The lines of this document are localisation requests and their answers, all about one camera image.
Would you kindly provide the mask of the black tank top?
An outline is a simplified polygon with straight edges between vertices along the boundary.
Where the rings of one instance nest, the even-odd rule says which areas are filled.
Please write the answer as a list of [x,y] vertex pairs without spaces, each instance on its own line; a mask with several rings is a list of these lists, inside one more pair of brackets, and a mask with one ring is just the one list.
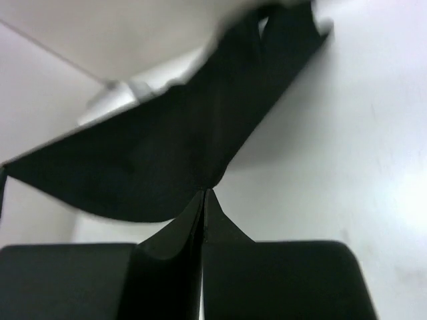
[[100,217],[173,219],[220,182],[327,37],[311,1],[251,8],[230,21],[185,83],[4,163],[1,180]]

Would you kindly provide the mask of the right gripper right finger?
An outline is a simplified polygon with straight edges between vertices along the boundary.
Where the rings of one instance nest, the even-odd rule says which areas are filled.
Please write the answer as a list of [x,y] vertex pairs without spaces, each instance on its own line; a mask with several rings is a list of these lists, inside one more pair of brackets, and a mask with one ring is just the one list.
[[354,254],[337,241],[257,242],[205,194],[206,319],[375,319]]

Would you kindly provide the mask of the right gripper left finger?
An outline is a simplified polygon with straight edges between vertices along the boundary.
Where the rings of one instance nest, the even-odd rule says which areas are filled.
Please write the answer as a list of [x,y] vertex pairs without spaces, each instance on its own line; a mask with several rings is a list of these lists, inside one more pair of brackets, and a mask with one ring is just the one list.
[[139,244],[3,248],[1,318],[197,319],[203,197]]

